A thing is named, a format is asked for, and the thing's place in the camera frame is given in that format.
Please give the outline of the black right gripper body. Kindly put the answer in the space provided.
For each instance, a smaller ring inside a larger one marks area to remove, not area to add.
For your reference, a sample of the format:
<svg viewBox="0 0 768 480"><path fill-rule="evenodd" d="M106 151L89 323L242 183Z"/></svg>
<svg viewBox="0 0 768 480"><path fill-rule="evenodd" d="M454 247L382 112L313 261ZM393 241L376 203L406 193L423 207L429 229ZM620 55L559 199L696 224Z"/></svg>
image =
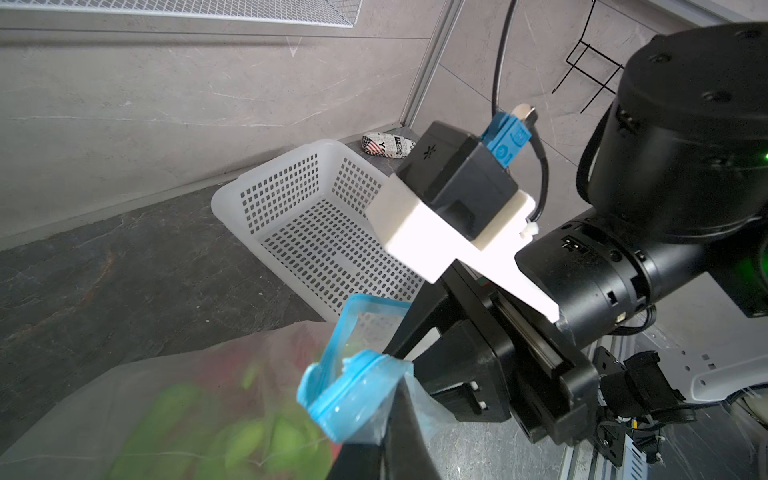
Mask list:
<svg viewBox="0 0 768 480"><path fill-rule="evenodd" d="M415 377L456 420L515 419L532 443L573 446L593 435L594 365L541 314L460 262L422 285L386 354L405 358L431 330L439 337L414 359Z"/></svg>

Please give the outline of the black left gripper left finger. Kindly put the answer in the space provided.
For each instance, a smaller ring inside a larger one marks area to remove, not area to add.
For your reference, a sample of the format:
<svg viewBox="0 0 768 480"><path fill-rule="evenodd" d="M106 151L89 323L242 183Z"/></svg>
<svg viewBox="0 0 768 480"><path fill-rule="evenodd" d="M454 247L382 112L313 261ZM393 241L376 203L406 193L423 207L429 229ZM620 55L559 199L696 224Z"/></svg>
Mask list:
<svg viewBox="0 0 768 480"><path fill-rule="evenodd" d="M383 450L373 444L344 444L327 480L379 480L383 467Z"/></svg>

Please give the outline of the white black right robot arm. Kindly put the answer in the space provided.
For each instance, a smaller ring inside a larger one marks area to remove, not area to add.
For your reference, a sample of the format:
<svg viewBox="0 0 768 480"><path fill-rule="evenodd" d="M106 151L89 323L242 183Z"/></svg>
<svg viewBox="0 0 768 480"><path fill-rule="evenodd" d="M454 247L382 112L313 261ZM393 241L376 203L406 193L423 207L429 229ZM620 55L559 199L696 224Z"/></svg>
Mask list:
<svg viewBox="0 0 768 480"><path fill-rule="evenodd" d="M660 458L662 430L767 382L767 355L638 352L660 300L710 274L748 317L767 313L767 26L660 35L628 61L580 160L589 209L524 247L526 280L552 318L454 262L418 293L386 353L415 362L429 394L464 422L515 418L531 441L590 442L614 466Z"/></svg>

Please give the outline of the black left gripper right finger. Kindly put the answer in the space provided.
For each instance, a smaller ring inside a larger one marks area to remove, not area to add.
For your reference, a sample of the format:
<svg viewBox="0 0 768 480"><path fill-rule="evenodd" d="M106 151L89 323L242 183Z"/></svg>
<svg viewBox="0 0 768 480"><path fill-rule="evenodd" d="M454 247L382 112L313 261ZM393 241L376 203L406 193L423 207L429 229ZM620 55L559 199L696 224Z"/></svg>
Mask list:
<svg viewBox="0 0 768 480"><path fill-rule="evenodd" d="M440 479L428 453L405 380L394 392L382 443L382 479Z"/></svg>

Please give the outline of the clear zip-top bag blue seal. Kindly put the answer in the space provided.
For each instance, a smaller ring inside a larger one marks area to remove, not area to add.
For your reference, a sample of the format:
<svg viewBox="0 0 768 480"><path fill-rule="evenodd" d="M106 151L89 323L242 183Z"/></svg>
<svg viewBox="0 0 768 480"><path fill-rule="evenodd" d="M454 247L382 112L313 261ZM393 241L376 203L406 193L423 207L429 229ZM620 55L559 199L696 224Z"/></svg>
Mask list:
<svg viewBox="0 0 768 480"><path fill-rule="evenodd" d="M384 353L408 304L355 294L300 322L114 368L1 457L5 479L435 479L454 419Z"/></svg>

